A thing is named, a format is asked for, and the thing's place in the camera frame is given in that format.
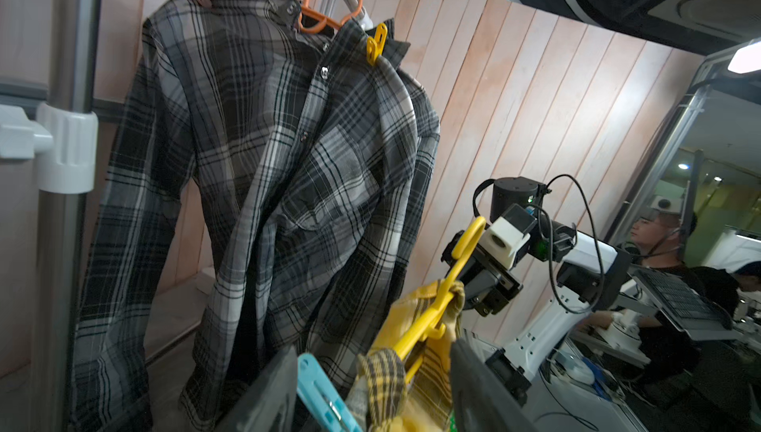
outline gray plaid shirt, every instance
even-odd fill
[[[399,296],[438,145],[389,39],[295,30],[297,0],[170,0],[143,27],[76,327],[78,430],[149,430],[143,337],[193,177],[217,280],[180,399],[214,419],[276,351],[310,351],[345,393]]]

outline air conditioner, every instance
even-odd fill
[[[761,0],[664,0],[648,14],[737,42],[761,34]]]

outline keyboard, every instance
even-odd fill
[[[640,266],[630,267],[629,274],[647,291],[661,313],[693,341],[737,339],[731,318],[692,291],[678,276]]]
[[[641,270],[650,285],[666,299],[671,309],[684,319],[717,319],[721,316],[676,275]]]

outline shirt pocket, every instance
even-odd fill
[[[364,218],[380,187],[340,125],[321,134],[282,199],[296,227],[319,230]]]

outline shirt sleeve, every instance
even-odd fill
[[[398,73],[413,103],[415,122],[418,129],[418,150],[415,155],[415,170],[412,185],[409,189],[407,211],[390,286],[389,306],[402,294],[409,256],[412,254],[413,247],[415,246],[415,240],[420,230],[420,222],[423,218],[423,205],[425,204],[425,196],[428,194],[428,187],[431,185],[439,142],[438,115],[431,105],[431,100],[425,93],[423,86],[404,71],[398,71]]]
[[[183,87],[148,20],[80,297],[71,378],[77,430],[117,430],[126,423],[150,429],[143,338],[180,191],[194,171]]]

